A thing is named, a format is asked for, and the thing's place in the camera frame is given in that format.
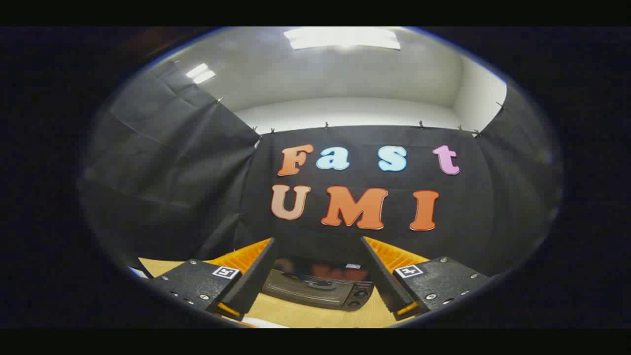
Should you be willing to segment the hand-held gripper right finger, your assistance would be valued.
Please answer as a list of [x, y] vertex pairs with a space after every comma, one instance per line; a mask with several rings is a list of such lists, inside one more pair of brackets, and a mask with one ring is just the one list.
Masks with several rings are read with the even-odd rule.
[[451, 257], [428, 259], [368, 237], [360, 242], [370, 278], [397, 321], [435, 312], [491, 283]]

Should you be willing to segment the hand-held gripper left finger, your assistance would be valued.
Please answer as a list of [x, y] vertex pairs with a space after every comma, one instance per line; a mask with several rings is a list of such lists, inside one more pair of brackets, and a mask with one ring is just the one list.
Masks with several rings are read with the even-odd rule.
[[254, 305], [277, 256], [277, 241], [268, 238], [214, 260], [184, 261], [150, 283], [189, 308], [241, 321]]

